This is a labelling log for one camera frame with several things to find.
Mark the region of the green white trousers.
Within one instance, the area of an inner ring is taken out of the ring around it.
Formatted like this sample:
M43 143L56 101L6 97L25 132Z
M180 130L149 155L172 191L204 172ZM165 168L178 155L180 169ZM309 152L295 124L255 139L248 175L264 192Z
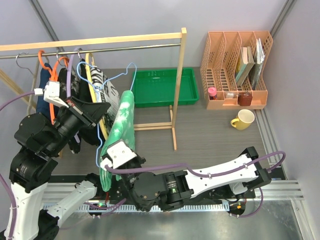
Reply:
M107 154L107 148L118 140L123 140L132 150L135 150L134 110L134 94L130 90L125 90L121 95L119 109L109 136L100 152L100 164L103 156Z

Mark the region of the light blue wire hanger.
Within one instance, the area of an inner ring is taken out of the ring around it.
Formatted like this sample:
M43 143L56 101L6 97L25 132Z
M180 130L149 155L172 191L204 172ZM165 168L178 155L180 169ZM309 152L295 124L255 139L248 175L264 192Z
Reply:
M79 77L81 80L83 80L83 81L85 81L86 83L89 84L89 81L88 81L87 77L82 77L81 74L80 74L80 66L81 66L81 65L85 65L85 66L86 66L86 65L89 65L90 68L94 68L95 66L94 66L94 65L91 65L91 64L89 64L89 63L87 63L87 62L85 62L85 61L82 61L82 60L81 60L81 61L77 64L77 66L76 66L76 73L77 73L78 77ZM126 72L122 72L122 73L120 73L120 74L118 74L118 75L116 75L116 76L113 76L113 77L111 77L111 78L107 78L106 80L102 80L102 82L99 83L98 86L95 86L94 84L92 84L92 86L95 88L97 102L98 102L98 100L101 98L101 93L102 93L102 90L105 89L105 85L106 85L108 82L110 82L110 81L112 81L112 80L114 80L114 79L116 79L116 78L118 78L118 77L120 77L120 76L126 76L126 75L128 75L128 74L129 74L129 66L130 66L130 65L133 65L133 66L134 66L134 73L133 73L133 80L132 80L132 82L131 82L131 86L130 86L129 90L131 91L131 90L133 89L133 86L134 86L134 83L135 83L135 80L136 80L136 75L137 75L137 66L136 66L135 63L130 62L130 63L127 65L126 69L125 69ZM101 135L100 135L100 124L99 124L99 123L97 124L97 127L96 127L96 135L97 135L97 138L98 138L98 140L99 140L99 145L98 145L98 147L96 148L96 152L95 152L95 164L96 164L96 166L97 166L98 168L100 168L98 153L99 153L100 148L103 146L103 140L102 140Z

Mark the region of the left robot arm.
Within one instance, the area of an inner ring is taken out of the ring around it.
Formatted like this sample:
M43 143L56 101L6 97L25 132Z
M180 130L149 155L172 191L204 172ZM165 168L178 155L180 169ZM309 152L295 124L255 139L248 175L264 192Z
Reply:
M42 209L42 198L59 152L83 128L95 127L110 108L107 102L84 102L68 97L57 117L50 121L41 113L26 116L14 138L21 149L10 165L10 184L5 188L11 207L3 240L52 240L60 227L86 201L101 200L106 187L99 176L88 174L80 185L53 207Z

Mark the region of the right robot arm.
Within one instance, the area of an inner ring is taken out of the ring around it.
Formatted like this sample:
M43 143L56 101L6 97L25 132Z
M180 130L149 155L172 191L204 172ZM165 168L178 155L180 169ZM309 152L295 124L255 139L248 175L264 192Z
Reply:
M192 169L185 163L143 167L145 159L131 149L118 155L113 172L121 176L125 196L138 211L158 206L163 212L182 208L186 202L203 196L231 199L261 188L271 176L260 164L254 147L237 158L211 167Z

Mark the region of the newspaper print trousers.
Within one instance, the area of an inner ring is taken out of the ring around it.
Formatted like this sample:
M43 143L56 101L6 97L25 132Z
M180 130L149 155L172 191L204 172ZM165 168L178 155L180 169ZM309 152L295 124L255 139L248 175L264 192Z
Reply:
M98 67L90 68L90 72L91 72L92 83L95 86L98 86L99 83L107 79L107 76ZM117 89L115 88L115 86L112 84L111 81L109 81L104 86L104 90L102 90L100 99L98 101L110 103L110 108L107 110L107 113L104 115L104 126L107 130L107 133L109 133L116 119L116 115L119 110L119 102L120 102L119 92L117 91Z

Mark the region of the purple plastic hanger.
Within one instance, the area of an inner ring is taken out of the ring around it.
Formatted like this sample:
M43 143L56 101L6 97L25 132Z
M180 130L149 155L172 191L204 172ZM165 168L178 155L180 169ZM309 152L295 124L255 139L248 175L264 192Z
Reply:
M78 54L79 50L82 50L80 47L76 47L74 51ZM67 98L71 96L71 76L72 76L72 67L73 67L73 59L75 54L71 54L69 58L68 67L67 67L67 75L66 75L66 96ZM81 143L78 134L76 133L74 136L75 142L77 144Z

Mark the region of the black white patterned trousers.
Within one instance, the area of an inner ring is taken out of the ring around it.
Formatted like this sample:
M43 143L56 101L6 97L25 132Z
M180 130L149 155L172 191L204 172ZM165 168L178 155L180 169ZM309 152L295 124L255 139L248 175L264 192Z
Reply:
M67 73L68 73L68 70L66 68L62 68L58 74L59 97L62 100L65 100L67 98ZM78 99L80 79L75 75L73 71L71 72L70 87L71 87L71 96L74 96L75 98Z

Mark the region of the yellow plastic hanger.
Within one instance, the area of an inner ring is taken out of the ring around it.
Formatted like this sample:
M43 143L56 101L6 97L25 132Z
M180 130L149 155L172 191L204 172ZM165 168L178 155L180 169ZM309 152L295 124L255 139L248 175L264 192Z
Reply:
M85 54L85 62L89 63L91 65L93 65L94 62L94 57L92 53L86 53ZM86 71L86 76L87 76L87 80L89 81L88 85L89 85L89 91L90 91L90 95L91 95L91 100L93 103L97 102L97 96L96 96L96 92L95 92L95 88L93 87L93 81L92 81L92 76L91 76L91 67L89 65L85 66L85 71ZM99 129L102 132L102 139L105 141L108 138L108 133L106 130L106 127L104 125L105 121L104 121L104 117L101 118L101 120L99 121Z

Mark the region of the navy blue trousers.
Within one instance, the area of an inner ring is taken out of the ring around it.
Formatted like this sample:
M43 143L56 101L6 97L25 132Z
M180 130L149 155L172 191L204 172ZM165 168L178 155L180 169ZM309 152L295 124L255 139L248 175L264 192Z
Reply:
M40 71L39 88L44 89L50 77L51 77L51 74L49 70L42 68ZM41 113L48 120L51 119L50 104L44 100L44 97L42 95L38 96L37 98L36 113Z

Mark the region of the orange plastic hanger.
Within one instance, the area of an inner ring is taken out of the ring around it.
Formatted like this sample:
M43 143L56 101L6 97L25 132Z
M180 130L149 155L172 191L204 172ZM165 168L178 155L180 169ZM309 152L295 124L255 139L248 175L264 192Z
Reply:
M68 64L69 64L69 58L66 57L66 56L61 56L61 57L58 57L55 65L53 66L53 69L45 66L43 60L42 60L42 56L43 54L45 53L44 50L39 50L37 55L38 55L38 60L39 60L39 63L41 64L42 68L45 69L45 70L48 70L48 72L50 73L50 78L49 80L51 82L57 82L58 81L58 74L57 74L57 67L58 67L58 64L60 63L60 61L64 61L64 65L66 67L68 67ZM54 105L52 103L49 103L49 112L50 112L50 120L51 120L51 123L54 124L54 120L55 120L55 109L54 109Z

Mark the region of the pink capped bottle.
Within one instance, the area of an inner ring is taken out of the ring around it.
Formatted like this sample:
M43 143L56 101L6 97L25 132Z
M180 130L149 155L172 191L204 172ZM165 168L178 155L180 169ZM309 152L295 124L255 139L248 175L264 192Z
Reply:
M215 87L209 87L207 92L210 100L217 99L217 89Z

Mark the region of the clear small bottle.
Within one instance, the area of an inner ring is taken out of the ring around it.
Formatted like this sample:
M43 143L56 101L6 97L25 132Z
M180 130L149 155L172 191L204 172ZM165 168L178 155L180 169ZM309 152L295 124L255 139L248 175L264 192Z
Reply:
M234 99L237 97L237 94L235 92L232 92L232 91L225 91L224 92L224 97L226 99Z

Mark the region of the yellow mug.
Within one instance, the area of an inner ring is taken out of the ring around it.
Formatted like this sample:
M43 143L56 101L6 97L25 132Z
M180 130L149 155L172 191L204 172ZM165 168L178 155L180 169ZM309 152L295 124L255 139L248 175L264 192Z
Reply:
M241 109L236 118L230 121L230 124L235 129L242 131L247 129L255 121L255 115L251 110Z

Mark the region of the dark red jar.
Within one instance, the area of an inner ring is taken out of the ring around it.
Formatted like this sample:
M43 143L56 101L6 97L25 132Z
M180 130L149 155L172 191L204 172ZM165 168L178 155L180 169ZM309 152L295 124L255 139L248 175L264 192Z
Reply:
M237 103L240 106L250 106L252 103L253 96L250 92L240 92L237 97Z

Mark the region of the orange plastic file organizer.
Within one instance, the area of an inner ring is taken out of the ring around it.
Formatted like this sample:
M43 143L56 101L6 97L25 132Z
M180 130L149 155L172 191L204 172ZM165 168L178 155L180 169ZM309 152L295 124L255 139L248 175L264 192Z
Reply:
M247 78L237 86L235 73L242 47L256 50L260 39L267 58L273 38L269 31L209 31L200 66L207 110L261 110L267 105L268 90L260 76L255 89Z

